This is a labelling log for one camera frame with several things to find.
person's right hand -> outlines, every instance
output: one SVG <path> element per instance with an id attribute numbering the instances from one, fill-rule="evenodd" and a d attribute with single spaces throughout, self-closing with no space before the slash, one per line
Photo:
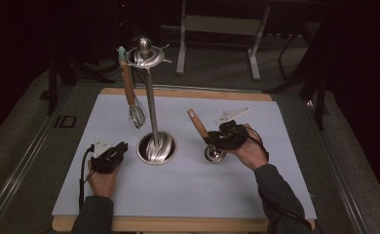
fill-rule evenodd
<path id="1" fill-rule="evenodd" d="M 262 142 L 260 136 L 251 129 L 249 124 L 244 124 L 244 126 L 247 128 L 247 132 L 251 137 Z M 267 164 L 265 152 L 260 148 L 257 142 L 254 142 L 250 138 L 248 138 L 240 148 L 227 150 L 227 152 L 236 155 L 245 166 L 253 171 Z"/>

person's left hand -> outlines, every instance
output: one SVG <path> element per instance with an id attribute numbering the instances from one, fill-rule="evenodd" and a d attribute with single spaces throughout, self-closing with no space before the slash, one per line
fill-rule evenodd
<path id="1" fill-rule="evenodd" d="M 88 162 L 88 166 L 90 169 L 89 175 L 92 174 L 88 179 L 88 183 L 90 184 L 94 195 L 111 199 L 115 190 L 117 173 L 120 170 L 121 164 L 111 174 L 95 173 L 92 171 L 91 161 Z"/>

hand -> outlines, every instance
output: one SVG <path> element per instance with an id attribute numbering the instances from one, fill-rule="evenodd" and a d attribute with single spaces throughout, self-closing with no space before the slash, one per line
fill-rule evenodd
<path id="1" fill-rule="evenodd" d="M 251 129 L 249 124 L 244 124 L 244 126 L 247 128 L 247 132 L 251 137 L 262 142 L 260 136 Z M 236 155 L 245 166 L 253 171 L 267 164 L 265 152 L 250 138 L 248 138 L 240 148 L 228 150 L 227 152 Z"/>
<path id="2" fill-rule="evenodd" d="M 90 169 L 89 175 L 91 175 L 88 179 L 88 183 L 90 184 L 94 195 L 111 199 L 115 189 L 117 173 L 120 170 L 121 165 L 119 165 L 111 174 L 99 174 L 92 171 L 91 161 L 88 162 L 88 166 Z"/>

whisk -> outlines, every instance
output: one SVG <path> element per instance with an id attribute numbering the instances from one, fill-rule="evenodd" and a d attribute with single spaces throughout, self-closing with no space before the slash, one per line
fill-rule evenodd
<path id="1" fill-rule="evenodd" d="M 123 70 L 124 91 L 126 93 L 127 103 L 129 104 L 129 123 L 133 128 L 141 128 L 145 123 L 145 113 L 139 99 L 134 93 L 133 77 L 126 60 L 126 49 L 120 47 L 118 49 L 119 62 Z"/>

whisk head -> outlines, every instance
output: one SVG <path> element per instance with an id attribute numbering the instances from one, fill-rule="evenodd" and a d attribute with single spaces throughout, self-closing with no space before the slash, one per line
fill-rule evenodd
<path id="1" fill-rule="evenodd" d="M 130 106 L 129 115 L 129 123 L 132 128 L 139 129 L 145 124 L 145 111 L 137 97 L 135 97 L 135 105 Z"/>

